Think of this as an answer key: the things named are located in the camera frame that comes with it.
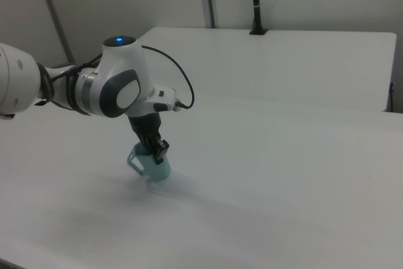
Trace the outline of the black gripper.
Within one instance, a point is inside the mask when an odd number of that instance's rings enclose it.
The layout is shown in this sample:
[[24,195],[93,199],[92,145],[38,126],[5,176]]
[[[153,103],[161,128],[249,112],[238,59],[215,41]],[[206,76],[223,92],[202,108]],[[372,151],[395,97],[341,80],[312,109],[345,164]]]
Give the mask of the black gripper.
[[169,143],[161,140],[159,127],[161,116],[159,113],[150,113],[141,117],[128,117],[130,126],[140,142],[147,149],[151,149],[156,164],[161,164],[169,149]]

